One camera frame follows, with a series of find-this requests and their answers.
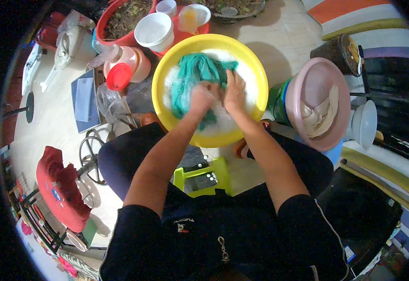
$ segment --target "red cloth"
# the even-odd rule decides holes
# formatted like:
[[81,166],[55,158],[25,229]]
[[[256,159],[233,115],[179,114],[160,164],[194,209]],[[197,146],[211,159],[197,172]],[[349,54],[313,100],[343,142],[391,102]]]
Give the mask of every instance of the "red cloth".
[[72,267],[72,265],[63,259],[61,256],[58,257],[59,262],[64,266],[64,270],[67,271],[72,277],[76,277],[78,275],[78,271]]
[[24,235],[30,235],[33,233],[32,228],[30,228],[25,222],[22,221],[22,231]]
[[81,198],[73,164],[64,168],[61,150],[45,147],[37,165],[36,177],[39,192],[53,215],[72,231],[83,231],[91,208]]

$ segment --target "round black base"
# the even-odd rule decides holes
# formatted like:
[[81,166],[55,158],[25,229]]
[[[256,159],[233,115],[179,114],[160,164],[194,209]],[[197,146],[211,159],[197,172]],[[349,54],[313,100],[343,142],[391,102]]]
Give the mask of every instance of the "round black base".
[[26,121],[31,123],[33,121],[34,116],[34,93],[31,92],[28,94],[28,98],[26,99],[26,106],[28,107],[26,111]]

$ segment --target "pink fabric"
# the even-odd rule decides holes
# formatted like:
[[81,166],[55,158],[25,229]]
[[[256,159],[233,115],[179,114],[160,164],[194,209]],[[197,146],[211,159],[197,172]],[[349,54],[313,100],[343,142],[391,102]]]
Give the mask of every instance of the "pink fabric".
[[58,258],[61,264],[64,266],[65,271],[67,271],[72,277],[76,277],[78,275],[78,272],[76,271],[76,269],[72,267],[72,265],[68,261],[66,261],[62,257],[58,257]]
[[24,235],[30,235],[33,233],[32,228],[30,228],[25,222],[22,221],[22,231]]

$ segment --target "green fabric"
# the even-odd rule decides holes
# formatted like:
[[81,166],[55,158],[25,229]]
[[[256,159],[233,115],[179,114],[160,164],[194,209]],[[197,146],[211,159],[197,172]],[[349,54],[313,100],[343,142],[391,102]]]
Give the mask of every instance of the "green fabric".
[[[219,83],[222,88],[226,88],[226,70],[234,71],[237,62],[218,62],[208,58],[202,53],[192,53],[185,55],[179,61],[178,78],[172,87],[172,112],[177,119],[181,119],[188,111],[190,105],[190,95],[193,87],[201,81]],[[212,110],[209,110],[198,126],[203,130],[205,126],[214,124],[216,117]]]

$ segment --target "soap foam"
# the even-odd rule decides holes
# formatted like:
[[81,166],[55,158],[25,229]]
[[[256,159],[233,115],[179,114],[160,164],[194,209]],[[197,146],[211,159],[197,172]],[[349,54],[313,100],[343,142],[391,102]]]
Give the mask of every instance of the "soap foam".
[[[241,76],[245,81],[245,109],[248,113],[252,113],[256,105],[256,99],[258,98],[258,87],[256,86],[256,78],[253,71],[240,59],[232,56],[230,53],[220,50],[220,49],[206,49],[201,51],[201,53],[206,54],[209,58],[220,61],[220,62],[231,62],[237,61],[239,65],[235,71]],[[162,96],[162,102],[166,108],[172,109],[172,87],[173,82],[177,79],[179,73],[179,66],[176,65],[172,67],[164,80],[164,94]],[[205,136],[215,136],[219,134],[229,133],[237,128],[235,121],[232,119],[231,115],[222,106],[220,100],[217,100],[213,107],[211,108],[214,112],[217,122],[212,124],[207,124],[202,131],[198,131],[201,135]]]

